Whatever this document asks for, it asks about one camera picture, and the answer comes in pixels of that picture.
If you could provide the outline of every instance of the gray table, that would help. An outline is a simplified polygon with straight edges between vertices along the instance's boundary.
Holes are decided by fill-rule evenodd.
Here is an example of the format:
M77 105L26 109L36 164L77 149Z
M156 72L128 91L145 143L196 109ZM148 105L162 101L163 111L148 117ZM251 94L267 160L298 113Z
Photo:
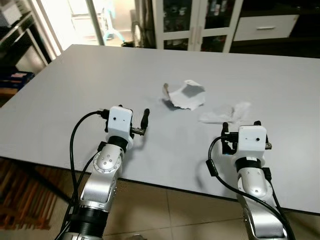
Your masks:
M194 111L167 107L162 86L192 79L206 89ZM273 149L265 154L280 204L320 213L320 60L72 45L0 109L0 156L69 169L69 141L86 113L122 104L137 126L150 108L145 137L135 137L124 179L235 198L205 166L221 125L198 122L214 107L252 103L248 122L261 120ZM105 122L86 120L74 141L81 170L106 139ZM229 183L236 170L218 161Z

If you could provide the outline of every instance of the black wire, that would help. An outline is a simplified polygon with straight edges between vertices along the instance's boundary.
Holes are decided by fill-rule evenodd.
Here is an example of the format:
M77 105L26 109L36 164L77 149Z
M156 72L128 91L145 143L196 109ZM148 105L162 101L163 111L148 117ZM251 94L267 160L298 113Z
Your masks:
M270 185L271 185L271 187L272 187L272 196L273 196L275 205L276 205L279 213L280 213L282 216L285 216L285 213L282 211L282 208L281 208L280 203L279 203L279 201L278 201L278 198L277 198L277 195L276 195L276 192L275 192L274 186L272 185L271 180L269 180L268 182L270 183Z
M239 194L239 195L242 195L244 197L247 197L253 201L256 201L257 203L261 204L262 206L264 206L266 209L268 209L270 212L273 213L273 215L276 216L276 218L282 223L282 225L284 226L286 232L287 232L287 235L289 237L289 240L296 240L295 238L295 235L294 235L294 232L289 224L289 222L287 221L286 217L285 216L282 216L277 210L275 210L273 207L271 207L269 204L265 203L264 201L260 200L259 198L255 197L255 196L252 196L246 192L243 192L243 191L240 191L232 186L230 186L229 184L227 184L224 180L222 180L221 177L219 177L218 175L218 172L217 172L217 169L216 169L216 166L215 166L215 163L214 161L212 160L211 158L211 154L212 154L212 149L214 147L214 145L216 144L217 141L219 141L220 139L222 139L221 136L215 138L212 143L210 144L210 147L209 147L209 151L208 151L208 159L211 160L214 168L215 168L215 171L216 171L216 178L219 180L220 183L222 183L227 189L235 192L236 194Z
M95 154L89 159L89 161L86 163L86 165L84 166L84 168L83 168L83 170L82 170L82 172L81 172L81 175L80 175L80 177L79 177L79 179L78 179L78 181L77 181L77 183L76 183L77 191L78 191L79 186L80 186L80 183L81 183L81 181L82 181L82 179L83 179L83 177L84 177L84 175L85 175L85 173L86 173L87 168L89 167L90 163L93 161L93 159L94 159L94 157L95 157L96 154L97 154L97 153L95 153ZM66 221L67 221L67 218L68 218L70 209L71 209L71 207L73 206L74 199L75 199L75 192L73 191L72 197L71 197L71 203L68 204L68 207L67 207L67 209L66 209L66 211L65 211L65 214L64 214L64 217L63 217L63 221L62 221L62 225L61 225L60 231L62 231L62 230L64 229L65 225L66 225Z
M59 239L63 236L63 234L67 231L67 229L69 228L69 226L70 226L70 222L68 222L68 223L66 224L66 226L64 227L64 229L63 229L62 231L60 231L60 233L55 237L54 240L59 240Z
M88 114L84 115L74 126L74 129L71 134L70 138L70 168L71 168L71 176L72 176L72 184L73 184L73 192L74 192L74 205L77 206L79 203L79 194L78 194L78 188L77 188L77 179L76 179L76 172L75 172L75 163L74 163L74 138L76 131L79 127L79 125L88 117L99 114L99 111L93 111L89 112Z

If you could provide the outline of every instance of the crumpled tissue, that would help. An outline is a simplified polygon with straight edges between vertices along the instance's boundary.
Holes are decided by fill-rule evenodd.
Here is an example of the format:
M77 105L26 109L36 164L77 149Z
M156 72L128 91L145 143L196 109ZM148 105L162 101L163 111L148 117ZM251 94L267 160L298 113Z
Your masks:
M204 112L198 120L206 124L222 124L223 122L240 124L246 120L250 106L250 102L240 102L235 106L223 105L213 111Z
M172 102L175 107L195 110L206 102L205 88L193 80L185 80L182 87L169 92L169 85L163 85L164 100Z

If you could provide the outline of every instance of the drawer handle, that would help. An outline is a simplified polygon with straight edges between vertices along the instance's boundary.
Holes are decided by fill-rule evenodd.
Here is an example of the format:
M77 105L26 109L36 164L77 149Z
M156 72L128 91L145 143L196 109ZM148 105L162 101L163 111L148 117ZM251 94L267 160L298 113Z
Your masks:
M275 29L275 28L276 28L276 26L259 26L256 29L257 30L272 30L272 29Z

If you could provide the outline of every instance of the cabinet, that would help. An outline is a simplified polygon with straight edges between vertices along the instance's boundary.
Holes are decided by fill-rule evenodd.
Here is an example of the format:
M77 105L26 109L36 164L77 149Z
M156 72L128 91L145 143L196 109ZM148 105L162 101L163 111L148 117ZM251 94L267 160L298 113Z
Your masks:
M157 49L228 53L243 0L153 0Z

